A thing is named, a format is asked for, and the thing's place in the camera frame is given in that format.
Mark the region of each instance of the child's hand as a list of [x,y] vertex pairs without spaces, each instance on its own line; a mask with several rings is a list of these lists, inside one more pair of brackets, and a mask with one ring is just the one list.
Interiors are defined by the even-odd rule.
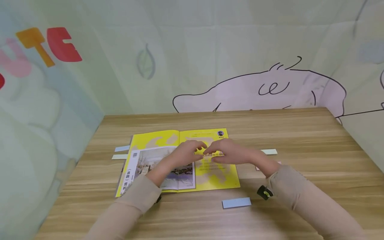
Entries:
[[212,161],[225,164],[253,163],[255,159],[265,156],[260,150],[243,147],[228,138],[214,141],[204,151],[204,154],[211,154],[216,151],[221,151],[224,156],[213,157]]
[[194,154],[194,152],[202,148],[207,148],[207,145],[201,141],[187,140],[182,142],[170,155],[165,157],[162,162],[166,163],[171,170],[186,166],[203,159],[203,155]]

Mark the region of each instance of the orange letter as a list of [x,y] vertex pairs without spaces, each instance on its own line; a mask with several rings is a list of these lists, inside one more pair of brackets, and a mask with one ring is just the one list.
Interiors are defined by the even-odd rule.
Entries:
[[0,65],[2,65],[7,72],[17,78],[28,76],[31,73],[32,65],[28,62],[28,59],[19,44],[17,44],[14,38],[7,38],[5,40],[5,44],[7,44],[14,52],[16,59],[11,60],[3,50],[0,50]]
[[35,47],[47,67],[52,67],[55,65],[51,57],[47,54],[41,45],[43,42],[45,42],[45,39],[38,28],[29,28],[27,30],[20,31],[16,33],[16,36],[19,38],[20,42],[24,45],[25,48]]
[[74,45],[63,42],[66,39],[72,39],[67,29],[63,27],[47,29],[47,42],[57,59],[63,62],[81,62],[83,59]]

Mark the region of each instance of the yellow book page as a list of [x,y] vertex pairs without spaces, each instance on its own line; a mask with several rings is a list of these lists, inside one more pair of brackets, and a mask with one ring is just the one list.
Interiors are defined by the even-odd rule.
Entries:
[[[228,138],[226,128],[204,129],[180,132],[180,143],[187,140],[198,140],[209,146],[213,141]],[[230,189],[240,187],[236,165],[218,164],[211,161],[212,156],[205,156],[202,160],[195,162],[195,189],[179,190],[178,192],[194,192],[214,189]]]
[[149,132],[143,134],[135,134],[132,137],[131,147],[128,151],[127,160],[124,163],[124,167],[122,170],[122,174],[119,180],[119,185],[116,191],[116,197],[120,197],[125,191],[125,187],[129,186],[130,182],[132,182],[138,174],[144,174],[144,172],[140,171],[140,166],[138,162],[132,162],[129,164],[132,152],[137,152],[137,150],[142,149],[156,149],[165,146],[177,147],[179,145],[179,131],[177,130],[167,130],[167,131],[159,131],[159,132]]

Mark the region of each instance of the open book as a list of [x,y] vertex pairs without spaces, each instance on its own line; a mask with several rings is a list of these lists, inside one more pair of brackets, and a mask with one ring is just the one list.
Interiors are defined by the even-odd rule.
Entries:
[[[180,143],[194,139],[209,146],[213,141],[222,138],[228,138],[225,128],[167,130],[134,135],[122,169],[116,197],[120,197],[137,176],[151,171]],[[162,183],[162,192],[193,192],[240,187],[235,165],[211,161],[213,156],[220,155],[222,155],[220,152],[208,154],[202,160],[174,169]]]

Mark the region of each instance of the light blue paper strip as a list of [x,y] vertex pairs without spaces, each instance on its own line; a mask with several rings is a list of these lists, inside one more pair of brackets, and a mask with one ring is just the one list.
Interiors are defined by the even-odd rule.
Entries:
[[130,147],[130,145],[117,147],[117,148],[115,148],[115,152],[121,152],[121,151],[129,150],[129,147]]
[[223,202],[223,208],[224,209],[228,209],[228,208],[232,208],[232,207],[244,207],[244,206],[252,205],[251,199],[249,197],[223,200],[222,202]]

